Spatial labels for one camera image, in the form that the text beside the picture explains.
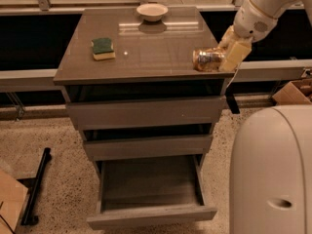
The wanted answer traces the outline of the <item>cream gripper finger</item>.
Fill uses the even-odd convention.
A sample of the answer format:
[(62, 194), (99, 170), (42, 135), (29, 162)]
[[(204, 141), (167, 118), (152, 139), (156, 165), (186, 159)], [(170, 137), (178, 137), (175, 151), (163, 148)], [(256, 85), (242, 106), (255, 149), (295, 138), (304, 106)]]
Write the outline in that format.
[(250, 39), (231, 40), (222, 47), (224, 58), (218, 68), (221, 72), (234, 71), (252, 50)]
[(222, 49), (230, 49), (235, 43), (236, 34), (233, 26), (229, 26), (223, 36), (221, 37), (218, 47)]

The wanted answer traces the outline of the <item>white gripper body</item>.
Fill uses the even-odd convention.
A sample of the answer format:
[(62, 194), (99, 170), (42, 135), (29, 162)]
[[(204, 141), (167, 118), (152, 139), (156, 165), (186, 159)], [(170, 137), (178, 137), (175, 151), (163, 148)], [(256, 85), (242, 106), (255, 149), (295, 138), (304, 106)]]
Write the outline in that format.
[(244, 2), (234, 21), (234, 32), (242, 38), (252, 38), (254, 42), (263, 40), (277, 25), (278, 20), (267, 16), (252, 0)]

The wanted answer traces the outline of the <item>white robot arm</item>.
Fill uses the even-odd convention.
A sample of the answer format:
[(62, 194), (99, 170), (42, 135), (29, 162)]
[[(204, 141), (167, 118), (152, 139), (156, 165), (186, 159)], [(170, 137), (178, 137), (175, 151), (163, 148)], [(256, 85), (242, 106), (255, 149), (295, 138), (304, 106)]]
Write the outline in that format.
[[(264, 39), (282, 13), (301, 1), (247, 0), (219, 45), (222, 70), (243, 60), (240, 40)], [(229, 182), (230, 234), (312, 234), (312, 107), (279, 105), (248, 118), (233, 144)]]

